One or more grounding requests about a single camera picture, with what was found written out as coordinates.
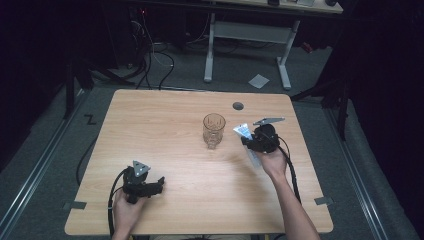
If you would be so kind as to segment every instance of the human hand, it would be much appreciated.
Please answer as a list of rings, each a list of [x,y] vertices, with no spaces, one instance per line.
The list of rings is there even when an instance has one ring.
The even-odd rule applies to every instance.
[[[286,174],[287,160],[280,150],[271,153],[256,152],[262,162],[264,171],[271,177],[284,176]]]
[[[115,193],[113,203],[113,218],[115,233],[112,239],[128,239],[132,229],[138,221],[141,209],[147,198],[139,198],[135,204],[127,202],[128,196],[122,189]]]

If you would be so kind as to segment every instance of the human arm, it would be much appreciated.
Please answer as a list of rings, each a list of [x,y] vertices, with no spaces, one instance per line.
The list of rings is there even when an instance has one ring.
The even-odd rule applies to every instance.
[[[320,239],[318,232],[297,200],[287,178],[287,161],[278,149],[272,153],[257,152],[261,159],[264,171],[271,178],[277,192],[281,212],[284,216],[284,228],[289,240]]]
[[[115,233],[112,240],[128,240],[147,198],[140,198],[135,204],[131,204],[127,202],[128,197],[122,189],[119,189],[115,194],[113,203]]]

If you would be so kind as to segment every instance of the white desk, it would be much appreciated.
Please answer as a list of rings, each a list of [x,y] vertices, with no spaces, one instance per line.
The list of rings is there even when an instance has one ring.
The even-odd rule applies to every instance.
[[[271,7],[267,4],[267,0],[216,0],[215,2],[233,3],[233,4],[247,4],[258,7]],[[339,4],[334,7],[327,6],[324,0],[315,0],[313,6],[303,6],[292,2],[280,1],[281,9],[289,9],[296,11],[310,11],[320,13],[337,13],[343,12]],[[252,25],[233,23],[227,21],[216,21],[215,14],[211,14],[210,30],[209,30],[209,46],[208,54],[206,56],[205,66],[205,82],[212,81],[213,74],[213,45],[216,37],[232,38],[240,40],[251,40],[260,42],[272,42],[286,44],[281,57],[277,58],[277,66],[280,71],[281,81],[286,90],[291,89],[290,79],[287,74],[286,61],[296,37],[300,21],[296,20],[291,28],[272,27],[264,25]]]

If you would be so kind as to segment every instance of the dark background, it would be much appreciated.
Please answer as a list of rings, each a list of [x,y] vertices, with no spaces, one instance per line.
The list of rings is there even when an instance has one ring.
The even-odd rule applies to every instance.
[[[424,238],[420,206],[424,202],[423,1],[340,4],[347,17],[375,21],[343,31],[337,24],[305,21],[295,46],[307,42],[314,48],[334,47],[318,84],[351,80],[349,96],[370,147]],[[134,45],[128,11],[122,4],[2,0],[0,9],[0,167],[4,169],[64,84],[71,58],[83,56],[105,68],[116,68],[134,63]],[[197,36],[207,19],[205,13],[148,10],[146,20],[155,29],[153,37],[182,49],[190,40],[185,33]],[[340,93],[338,86],[321,94],[334,93]]]

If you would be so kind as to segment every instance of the gray carpet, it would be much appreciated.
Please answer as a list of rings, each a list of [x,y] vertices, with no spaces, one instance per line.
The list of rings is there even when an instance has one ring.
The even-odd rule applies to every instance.
[[[173,57],[175,68],[164,81],[163,86],[208,91],[294,95],[315,84],[331,53],[331,49],[325,49],[307,54],[302,49],[294,48],[287,62],[289,76],[292,80],[292,90],[287,92],[282,89],[279,73],[274,65],[273,55],[278,55],[276,55],[278,47],[280,46],[267,48],[264,55],[256,50],[251,53],[250,50],[253,50],[251,48],[238,48],[231,54],[217,53],[215,55],[214,80],[208,84],[202,81],[205,49],[187,48],[185,51],[180,51],[169,47],[164,50],[164,53]],[[157,46],[156,50],[159,51],[160,48],[163,49],[163,46]],[[224,50],[232,49],[231,47],[222,47],[217,50],[224,52]],[[158,85],[170,69],[169,66],[165,66],[170,64],[170,60],[166,56],[156,54],[156,57],[158,61],[152,60],[149,74],[151,85]],[[125,75],[131,70],[114,71]],[[256,89],[247,83],[257,74],[270,79],[270,82],[261,89]],[[138,82],[139,79],[140,77],[132,80]],[[9,239],[108,239],[107,236],[67,236],[64,226],[69,211],[64,210],[63,205],[75,198],[78,191],[75,174],[78,162],[97,136],[113,92],[119,88],[124,87],[110,81],[96,80],[95,88],[86,95],[87,99],[76,112],[52,156],[50,166],[14,225]],[[147,88],[146,82],[141,88]],[[64,100],[64,91],[61,91],[49,109],[33,126],[31,134],[12,162],[0,174],[1,216],[6,214],[20,187],[25,183],[50,138],[62,122],[65,110]],[[307,98],[304,101],[295,102],[294,107],[323,193],[334,200],[334,203],[329,205],[334,230],[331,233],[322,234],[321,237],[322,239],[374,239],[349,177],[345,155],[339,147],[339,139],[334,134],[334,126],[328,119],[331,111],[322,109],[317,100],[319,99]],[[94,125],[87,124],[88,117],[85,116],[87,114],[93,116]],[[354,109],[350,105],[346,124],[346,144],[384,223],[387,239],[419,239],[404,216],[384,174],[376,164],[355,116]],[[80,176],[84,173],[89,156],[90,151],[84,158]]]

